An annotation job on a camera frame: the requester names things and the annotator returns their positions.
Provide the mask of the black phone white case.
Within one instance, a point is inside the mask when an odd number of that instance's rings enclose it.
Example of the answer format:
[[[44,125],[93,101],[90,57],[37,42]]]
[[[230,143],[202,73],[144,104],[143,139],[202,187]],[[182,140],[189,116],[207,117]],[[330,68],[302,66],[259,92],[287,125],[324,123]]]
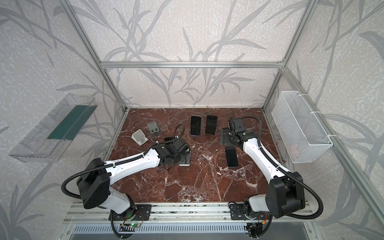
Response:
[[[236,168],[239,166],[236,148],[234,146],[225,147],[226,160],[229,168]]]

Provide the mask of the grey phone stand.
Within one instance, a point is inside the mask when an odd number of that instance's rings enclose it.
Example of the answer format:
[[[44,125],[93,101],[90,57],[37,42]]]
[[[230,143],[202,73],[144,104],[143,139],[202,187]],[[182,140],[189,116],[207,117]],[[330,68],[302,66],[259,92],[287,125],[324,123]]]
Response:
[[[156,137],[160,134],[161,130],[155,121],[148,123],[148,129],[152,137]]]

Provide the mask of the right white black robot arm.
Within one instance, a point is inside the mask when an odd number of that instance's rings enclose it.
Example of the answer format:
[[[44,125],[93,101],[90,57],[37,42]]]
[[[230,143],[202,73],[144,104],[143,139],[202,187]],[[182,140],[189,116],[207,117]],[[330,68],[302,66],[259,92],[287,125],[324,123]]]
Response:
[[[244,119],[242,117],[228,120],[229,127],[224,128],[224,141],[230,146],[242,149],[256,163],[269,184],[266,194],[245,200],[246,211],[249,215],[266,212],[280,218],[304,209],[304,187],[283,173],[290,171],[282,166],[261,142],[262,122],[259,122],[259,130],[255,133],[244,127]]]

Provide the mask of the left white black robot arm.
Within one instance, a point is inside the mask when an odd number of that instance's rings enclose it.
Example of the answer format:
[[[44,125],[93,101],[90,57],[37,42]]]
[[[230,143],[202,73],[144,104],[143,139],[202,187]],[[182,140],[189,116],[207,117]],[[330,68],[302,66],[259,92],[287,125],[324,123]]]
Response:
[[[171,143],[155,144],[148,151],[114,161],[92,160],[87,173],[79,176],[77,186],[85,209],[101,207],[118,215],[135,211],[133,201],[127,194],[113,189],[111,185],[140,171],[183,162],[190,157],[190,146],[181,138]]]

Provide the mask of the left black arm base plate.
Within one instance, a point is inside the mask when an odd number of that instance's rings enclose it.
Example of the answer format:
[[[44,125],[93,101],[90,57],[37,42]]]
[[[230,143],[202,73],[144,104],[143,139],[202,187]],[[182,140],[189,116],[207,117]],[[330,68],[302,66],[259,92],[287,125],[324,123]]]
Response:
[[[129,207],[122,214],[117,214],[112,211],[108,220],[112,221],[148,221],[151,215],[152,205],[137,204]]]

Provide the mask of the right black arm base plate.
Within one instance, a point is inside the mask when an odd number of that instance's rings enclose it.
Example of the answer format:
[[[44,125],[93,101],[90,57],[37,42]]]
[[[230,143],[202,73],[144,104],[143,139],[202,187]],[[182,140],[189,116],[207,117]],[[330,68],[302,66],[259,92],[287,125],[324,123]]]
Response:
[[[268,219],[269,212],[255,212],[248,203],[229,202],[231,220],[261,220]]]

